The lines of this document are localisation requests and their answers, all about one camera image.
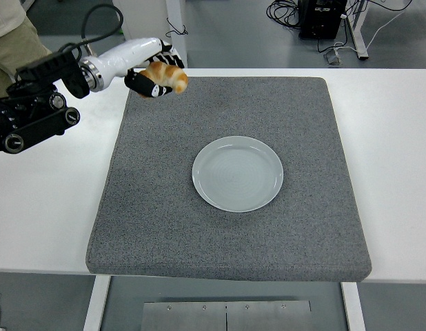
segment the gray floor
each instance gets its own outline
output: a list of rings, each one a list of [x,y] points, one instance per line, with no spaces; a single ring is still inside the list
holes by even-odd
[[[386,1],[400,7],[404,1]],[[85,12],[110,0],[36,0],[28,12],[42,42],[51,50],[79,41]],[[268,1],[186,0],[188,63],[191,68],[327,68],[312,40],[300,40],[265,16]],[[369,5],[362,29],[366,43],[396,13]],[[113,22],[99,14],[89,25],[96,35]],[[339,30],[336,40],[343,41]],[[348,39],[348,45],[354,46]],[[122,35],[94,45],[98,53],[123,41]],[[332,43],[324,41],[322,46]],[[359,61],[341,50],[343,68],[426,68],[426,0],[383,28]],[[90,299],[93,277],[0,273],[1,326],[8,330],[80,330]],[[426,285],[359,284],[368,331],[426,330]],[[320,307],[317,330],[346,330],[337,284],[234,283],[187,279],[117,277],[110,289],[103,330],[140,330],[143,303],[149,300],[307,299]]]

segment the beige sleeve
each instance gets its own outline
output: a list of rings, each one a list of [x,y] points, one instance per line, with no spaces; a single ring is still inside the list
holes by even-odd
[[[19,27],[25,17],[19,0],[0,0],[0,37]]]

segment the white plate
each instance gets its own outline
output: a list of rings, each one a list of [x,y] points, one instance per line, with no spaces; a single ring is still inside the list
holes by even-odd
[[[228,212],[249,212],[278,194],[283,168],[263,142],[242,136],[220,138],[195,158],[193,184],[209,204]]]

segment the bread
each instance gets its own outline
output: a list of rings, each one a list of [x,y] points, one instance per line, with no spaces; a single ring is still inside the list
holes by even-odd
[[[177,66],[171,66],[164,62],[152,62],[149,66],[139,72],[160,86],[169,86],[175,93],[182,93],[187,88],[188,77],[184,71]]]

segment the robotic hand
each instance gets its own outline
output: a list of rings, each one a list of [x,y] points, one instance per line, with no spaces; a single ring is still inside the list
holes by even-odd
[[[0,99],[0,151],[19,153],[79,122],[79,111],[67,107],[65,97],[53,85],[59,79],[79,99],[90,91],[106,89],[115,77],[125,77],[127,87],[147,97],[171,92],[170,87],[158,86],[134,72],[153,61],[184,68],[178,52],[157,38],[129,40],[79,62],[72,50],[56,52],[19,68],[16,77],[20,80],[7,89],[9,97]]]

